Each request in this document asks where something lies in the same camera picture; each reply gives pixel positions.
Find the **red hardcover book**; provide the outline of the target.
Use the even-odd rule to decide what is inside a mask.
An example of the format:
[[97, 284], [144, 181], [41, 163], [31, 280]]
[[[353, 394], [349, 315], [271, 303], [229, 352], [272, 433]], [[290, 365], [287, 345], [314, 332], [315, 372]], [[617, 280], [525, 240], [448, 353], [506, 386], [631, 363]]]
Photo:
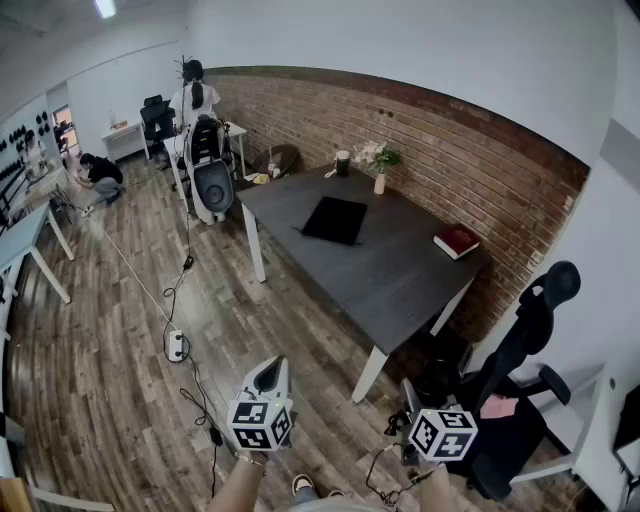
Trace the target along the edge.
[[458, 260], [478, 248], [481, 239], [465, 225], [456, 224], [436, 234], [433, 242], [451, 259]]

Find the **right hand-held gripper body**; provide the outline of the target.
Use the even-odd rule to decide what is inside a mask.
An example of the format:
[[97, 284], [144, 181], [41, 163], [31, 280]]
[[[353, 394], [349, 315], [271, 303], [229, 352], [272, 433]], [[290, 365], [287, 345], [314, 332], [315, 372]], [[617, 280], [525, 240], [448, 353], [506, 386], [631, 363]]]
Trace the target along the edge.
[[402, 432], [402, 464], [462, 461], [477, 433], [476, 422], [468, 411], [423, 408], [413, 412]]

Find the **white table leg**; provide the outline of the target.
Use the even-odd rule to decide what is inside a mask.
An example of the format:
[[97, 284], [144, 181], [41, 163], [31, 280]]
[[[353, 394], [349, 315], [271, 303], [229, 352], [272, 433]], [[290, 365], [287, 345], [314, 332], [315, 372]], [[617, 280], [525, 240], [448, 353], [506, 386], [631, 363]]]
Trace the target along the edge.
[[470, 280], [467, 284], [459, 290], [459, 292], [446, 304], [438, 318], [436, 319], [434, 325], [432, 326], [429, 333], [435, 337], [441, 331], [441, 329], [445, 326], [447, 321], [449, 320], [452, 313], [457, 308], [458, 304], [461, 302], [462, 298], [465, 296], [466, 292], [472, 285], [473, 281]]
[[251, 258], [254, 266], [254, 273], [259, 283], [266, 281], [264, 263], [262, 259], [260, 240], [258, 236], [257, 222], [253, 213], [242, 204], [242, 211], [245, 222], [245, 229], [248, 238]]
[[388, 356], [377, 347], [373, 347], [360, 378], [353, 390], [351, 399], [354, 403], [361, 402], [381, 373]]

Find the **person's right forearm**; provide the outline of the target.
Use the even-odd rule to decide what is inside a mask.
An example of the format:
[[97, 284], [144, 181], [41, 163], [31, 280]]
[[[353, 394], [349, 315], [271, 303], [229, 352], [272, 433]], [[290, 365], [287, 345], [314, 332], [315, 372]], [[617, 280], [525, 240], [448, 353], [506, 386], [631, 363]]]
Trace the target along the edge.
[[465, 512], [456, 498], [445, 465], [423, 465], [420, 477], [420, 512]]

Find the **row of black headsets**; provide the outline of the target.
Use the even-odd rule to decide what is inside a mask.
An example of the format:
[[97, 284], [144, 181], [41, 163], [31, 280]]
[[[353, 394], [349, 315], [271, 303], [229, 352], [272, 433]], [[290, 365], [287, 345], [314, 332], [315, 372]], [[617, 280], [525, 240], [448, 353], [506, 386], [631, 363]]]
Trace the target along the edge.
[[49, 130], [46, 121], [47, 114], [37, 112], [0, 123], [0, 180], [25, 170], [28, 180], [35, 181], [49, 171], [42, 141]]

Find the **light grey table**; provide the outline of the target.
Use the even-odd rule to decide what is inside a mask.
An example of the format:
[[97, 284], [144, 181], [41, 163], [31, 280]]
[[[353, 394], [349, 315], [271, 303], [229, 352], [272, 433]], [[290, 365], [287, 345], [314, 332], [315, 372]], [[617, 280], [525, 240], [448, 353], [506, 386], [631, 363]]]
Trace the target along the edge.
[[0, 282], [2, 282], [6, 289], [16, 297], [17, 291], [9, 281], [5, 280], [4, 272], [11, 268], [19, 258], [30, 254], [44, 273], [45, 277], [48, 279], [49, 283], [59, 294], [62, 301], [65, 304], [70, 304], [71, 298], [69, 294], [55, 277], [49, 265], [46, 263], [42, 254], [36, 247], [37, 240], [45, 222], [48, 222], [53, 229], [54, 234], [64, 249], [68, 259], [70, 261], [75, 260], [74, 253], [62, 234], [49, 204], [43, 204], [14, 224], [0, 236]]

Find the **black office chair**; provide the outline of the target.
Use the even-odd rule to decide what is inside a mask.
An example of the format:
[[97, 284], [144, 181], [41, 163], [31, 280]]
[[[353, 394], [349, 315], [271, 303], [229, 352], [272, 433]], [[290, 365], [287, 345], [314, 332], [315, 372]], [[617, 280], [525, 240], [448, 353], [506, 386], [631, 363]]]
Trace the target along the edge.
[[[467, 480], [484, 498], [504, 500], [511, 492], [511, 480], [529, 461], [548, 428], [530, 397], [546, 391], [566, 405], [571, 391], [562, 377], [544, 365], [537, 380], [516, 384], [509, 374], [549, 342], [554, 328], [554, 310], [572, 300], [581, 287], [577, 267], [569, 261], [553, 264], [536, 278], [519, 297], [516, 320], [498, 348], [481, 369], [462, 378], [455, 397], [474, 416], [478, 433], [465, 458], [449, 465], [451, 473]], [[518, 398], [516, 412], [501, 419], [481, 419], [480, 408], [492, 394]]]
[[161, 95], [148, 97], [140, 110], [143, 135], [149, 156], [164, 148], [164, 141], [175, 136], [175, 111]]

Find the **black fabric drawstring pouch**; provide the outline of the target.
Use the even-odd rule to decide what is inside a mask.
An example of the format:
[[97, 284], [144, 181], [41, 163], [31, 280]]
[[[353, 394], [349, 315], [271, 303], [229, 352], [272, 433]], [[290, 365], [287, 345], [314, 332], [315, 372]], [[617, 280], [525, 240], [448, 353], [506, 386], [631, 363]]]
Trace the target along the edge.
[[303, 236], [347, 246], [357, 244], [368, 206], [364, 203], [324, 196], [302, 228]]

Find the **person's left forearm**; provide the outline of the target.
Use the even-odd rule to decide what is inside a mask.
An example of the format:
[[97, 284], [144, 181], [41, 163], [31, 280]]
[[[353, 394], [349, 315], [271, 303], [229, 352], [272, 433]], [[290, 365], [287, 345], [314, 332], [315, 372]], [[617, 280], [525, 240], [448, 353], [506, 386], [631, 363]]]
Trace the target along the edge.
[[263, 452], [238, 452], [234, 469], [206, 512], [254, 512], [267, 461]]

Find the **black cylinder with white lid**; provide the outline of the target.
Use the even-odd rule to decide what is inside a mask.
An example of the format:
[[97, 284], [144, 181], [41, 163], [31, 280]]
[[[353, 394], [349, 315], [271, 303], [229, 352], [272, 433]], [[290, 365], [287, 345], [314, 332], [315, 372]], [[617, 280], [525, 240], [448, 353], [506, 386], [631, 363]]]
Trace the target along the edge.
[[325, 178], [346, 177], [349, 174], [349, 163], [350, 153], [347, 150], [337, 151], [334, 158], [334, 168], [325, 174]]

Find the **white desk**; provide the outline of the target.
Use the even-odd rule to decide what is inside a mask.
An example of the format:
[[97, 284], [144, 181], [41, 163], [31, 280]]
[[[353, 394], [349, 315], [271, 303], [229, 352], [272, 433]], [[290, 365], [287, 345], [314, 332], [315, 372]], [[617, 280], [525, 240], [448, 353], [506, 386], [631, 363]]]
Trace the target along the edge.
[[601, 481], [612, 458], [608, 398], [607, 376], [600, 371], [571, 392], [568, 404], [555, 399], [541, 406], [548, 437], [561, 444], [563, 454], [526, 467], [511, 482], [541, 479], [564, 471], [578, 475], [591, 487]]
[[116, 162], [142, 151], [146, 158], [150, 158], [149, 148], [144, 134], [141, 120], [126, 122], [124, 125], [110, 128], [102, 137], [107, 158]]
[[[232, 171], [231, 175], [234, 180], [238, 180], [240, 176], [246, 174], [246, 162], [244, 152], [244, 139], [247, 131], [244, 128], [234, 124], [233, 122], [226, 122], [226, 134], [229, 137], [232, 159]], [[169, 162], [174, 176], [174, 188], [179, 194], [180, 199], [183, 202], [184, 208], [189, 210], [189, 201], [186, 196], [183, 180], [189, 181], [185, 172], [181, 172], [178, 169], [178, 159], [184, 152], [184, 138], [182, 134], [177, 134], [172, 138], [164, 141], [165, 149], [167, 151]]]

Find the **white black mobile robot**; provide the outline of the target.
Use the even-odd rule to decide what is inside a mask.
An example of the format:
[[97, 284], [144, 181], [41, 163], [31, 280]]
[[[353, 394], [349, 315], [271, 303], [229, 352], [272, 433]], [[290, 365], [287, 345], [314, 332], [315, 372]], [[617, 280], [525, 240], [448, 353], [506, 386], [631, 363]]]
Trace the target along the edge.
[[234, 200], [234, 189], [223, 159], [224, 124], [202, 114], [186, 131], [184, 162], [191, 180], [198, 218], [206, 225], [224, 221]]

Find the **person's blue jeans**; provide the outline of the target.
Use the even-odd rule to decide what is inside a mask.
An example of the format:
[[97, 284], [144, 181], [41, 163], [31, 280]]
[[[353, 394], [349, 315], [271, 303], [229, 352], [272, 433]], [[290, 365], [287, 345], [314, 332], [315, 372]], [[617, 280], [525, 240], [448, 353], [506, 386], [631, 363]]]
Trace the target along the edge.
[[343, 496], [331, 496], [293, 504], [288, 512], [348, 512], [351, 505]]

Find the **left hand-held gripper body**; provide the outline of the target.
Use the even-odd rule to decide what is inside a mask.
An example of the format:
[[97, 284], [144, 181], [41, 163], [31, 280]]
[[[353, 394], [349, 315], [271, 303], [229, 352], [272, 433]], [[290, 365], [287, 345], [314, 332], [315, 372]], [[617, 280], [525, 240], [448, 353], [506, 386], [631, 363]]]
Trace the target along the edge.
[[245, 387], [230, 402], [227, 427], [239, 450], [278, 451], [290, 445], [293, 401], [283, 389], [260, 393]]

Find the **pink cloth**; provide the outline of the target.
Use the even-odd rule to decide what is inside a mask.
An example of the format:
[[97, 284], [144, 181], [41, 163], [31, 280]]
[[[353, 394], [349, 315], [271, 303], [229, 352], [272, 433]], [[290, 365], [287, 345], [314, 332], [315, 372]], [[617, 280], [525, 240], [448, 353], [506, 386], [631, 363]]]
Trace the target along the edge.
[[511, 417], [516, 412], [518, 398], [492, 394], [480, 408], [481, 419], [501, 419]]

